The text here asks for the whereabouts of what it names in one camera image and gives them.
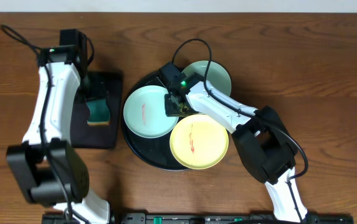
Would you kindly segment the light blue plate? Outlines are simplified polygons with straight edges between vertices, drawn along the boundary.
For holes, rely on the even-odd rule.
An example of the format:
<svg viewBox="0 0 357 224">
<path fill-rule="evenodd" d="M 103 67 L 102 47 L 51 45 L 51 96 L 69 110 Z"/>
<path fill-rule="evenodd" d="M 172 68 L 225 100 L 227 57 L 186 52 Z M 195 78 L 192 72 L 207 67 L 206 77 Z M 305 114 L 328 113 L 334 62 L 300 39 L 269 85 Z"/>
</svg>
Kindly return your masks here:
<svg viewBox="0 0 357 224">
<path fill-rule="evenodd" d="M 177 124 L 178 117 L 168 117 L 162 86 L 148 85 L 135 90 L 123 107 L 123 119 L 129 130 L 143 138 L 158 138 L 169 133 Z"/>
</svg>

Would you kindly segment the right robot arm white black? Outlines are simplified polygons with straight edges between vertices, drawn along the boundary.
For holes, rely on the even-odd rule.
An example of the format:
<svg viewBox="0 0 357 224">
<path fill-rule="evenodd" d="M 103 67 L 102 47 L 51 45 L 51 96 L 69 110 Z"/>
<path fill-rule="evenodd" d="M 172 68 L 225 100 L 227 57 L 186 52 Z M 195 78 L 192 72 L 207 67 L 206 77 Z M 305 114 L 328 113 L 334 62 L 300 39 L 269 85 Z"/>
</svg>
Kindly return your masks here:
<svg viewBox="0 0 357 224">
<path fill-rule="evenodd" d="M 266 186 L 277 220 L 305 223 L 308 211 L 295 180 L 306 170 L 295 172 L 295 156 L 306 155 L 275 110 L 243 105 L 199 74 L 175 75 L 163 82 L 173 104 L 208 115 L 230 132 L 243 166 Z"/>
</svg>

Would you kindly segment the pale green plate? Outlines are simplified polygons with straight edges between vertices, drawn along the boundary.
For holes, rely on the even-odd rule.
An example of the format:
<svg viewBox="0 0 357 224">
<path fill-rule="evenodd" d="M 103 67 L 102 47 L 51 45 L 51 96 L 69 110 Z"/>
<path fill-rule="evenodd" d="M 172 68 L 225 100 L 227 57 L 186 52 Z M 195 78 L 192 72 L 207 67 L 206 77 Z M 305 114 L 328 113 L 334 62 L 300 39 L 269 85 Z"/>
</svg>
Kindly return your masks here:
<svg viewBox="0 0 357 224">
<path fill-rule="evenodd" d="M 183 75 L 189 77 L 194 73 L 198 73 L 204 76 L 207 67 L 207 60 L 200 60 L 193 62 L 183 69 L 181 72 Z M 220 91 L 222 94 L 227 96 L 231 95 L 232 83 L 229 72 L 220 64 L 216 62 L 211 62 L 207 73 L 207 87 L 215 91 Z"/>
</svg>

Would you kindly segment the yellow plate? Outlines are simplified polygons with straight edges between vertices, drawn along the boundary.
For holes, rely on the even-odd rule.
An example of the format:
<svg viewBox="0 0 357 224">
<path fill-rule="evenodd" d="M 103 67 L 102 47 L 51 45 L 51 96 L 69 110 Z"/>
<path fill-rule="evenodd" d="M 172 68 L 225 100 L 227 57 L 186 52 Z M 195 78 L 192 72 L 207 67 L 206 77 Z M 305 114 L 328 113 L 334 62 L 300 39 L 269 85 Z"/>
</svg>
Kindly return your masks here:
<svg viewBox="0 0 357 224">
<path fill-rule="evenodd" d="M 207 169 L 226 155 L 229 137 L 226 129 L 210 116 L 195 114 L 177 123 L 169 139 L 174 158 L 190 169 Z"/>
</svg>

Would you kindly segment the green yellow sponge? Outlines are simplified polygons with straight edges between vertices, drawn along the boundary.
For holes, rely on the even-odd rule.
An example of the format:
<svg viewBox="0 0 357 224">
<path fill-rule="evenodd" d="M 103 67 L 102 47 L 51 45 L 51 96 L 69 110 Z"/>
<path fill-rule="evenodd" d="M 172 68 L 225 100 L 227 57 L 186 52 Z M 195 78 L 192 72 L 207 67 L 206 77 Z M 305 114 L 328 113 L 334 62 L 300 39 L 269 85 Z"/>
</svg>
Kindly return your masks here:
<svg viewBox="0 0 357 224">
<path fill-rule="evenodd" d="M 106 99 L 98 99 L 87 102 L 90 115 L 87 124 L 90 126 L 108 125 L 110 122 L 110 111 Z"/>
</svg>

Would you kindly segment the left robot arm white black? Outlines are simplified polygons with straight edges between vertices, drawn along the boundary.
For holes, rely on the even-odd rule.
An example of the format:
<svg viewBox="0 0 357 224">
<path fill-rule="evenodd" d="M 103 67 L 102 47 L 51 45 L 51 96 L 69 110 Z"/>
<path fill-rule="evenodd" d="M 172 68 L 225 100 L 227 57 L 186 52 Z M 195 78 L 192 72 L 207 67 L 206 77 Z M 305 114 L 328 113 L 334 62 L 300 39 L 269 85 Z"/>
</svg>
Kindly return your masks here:
<svg viewBox="0 0 357 224">
<path fill-rule="evenodd" d="M 70 140 L 76 92 L 87 54 L 76 45 L 42 49 L 40 86 L 29 129 L 6 159 L 29 203 L 64 212 L 63 223 L 110 223 L 110 204 L 90 190 L 88 169 Z"/>
</svg>

